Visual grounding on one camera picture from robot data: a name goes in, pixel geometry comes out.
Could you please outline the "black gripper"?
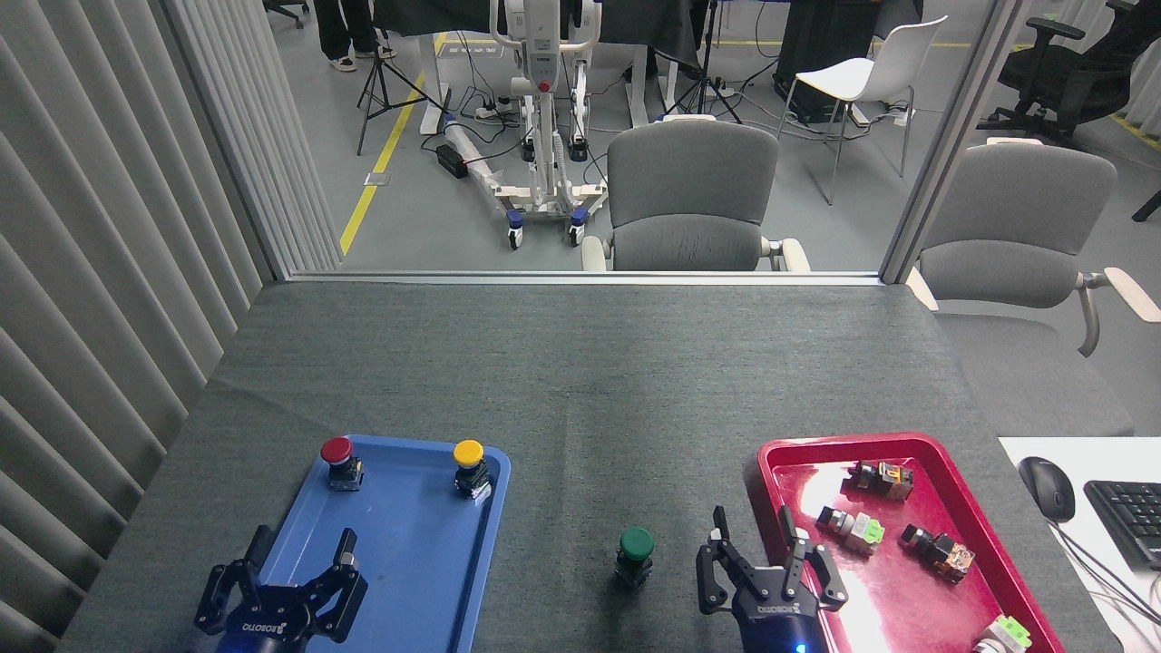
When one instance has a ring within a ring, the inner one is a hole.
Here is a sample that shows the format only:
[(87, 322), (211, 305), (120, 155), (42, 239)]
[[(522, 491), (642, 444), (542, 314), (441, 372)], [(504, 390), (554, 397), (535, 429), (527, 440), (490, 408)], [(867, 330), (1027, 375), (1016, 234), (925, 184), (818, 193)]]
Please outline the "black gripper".
[[(259, 573), (274, 544), (274, 532), (259, 525), (243, 558), (215, 565), (200, 596), (194, 623), (207, 636), (221, 636), (217, 652), (303, 652), (313, 636), (345, 643), (365, 602), (366, 583), (356, 567), (356, 533), (345, 528), (327, 571), (310, 587), (260, 587)], [(240, 604), (228, 615), (229, 596)]]
[[(700, 612), (731, 612), (747, 652), (825, 652), (819, 607), (838, 611), (848, 602), (831, 550), (800, 534), (791, 508), (780, 507), (778, 521), (789, 548), (787, 561), (784, 567), (755, 568), (731, 544), (723, 507), (715, 507), (712, 518), (714, 529), (695, 557)], [(726, 607), (728, 593), (715, 579), (714, 564), (722, 565), (737, 590), (731, 609)], [(822, 583), (817, 597), (802, 583), (805, 565)]]

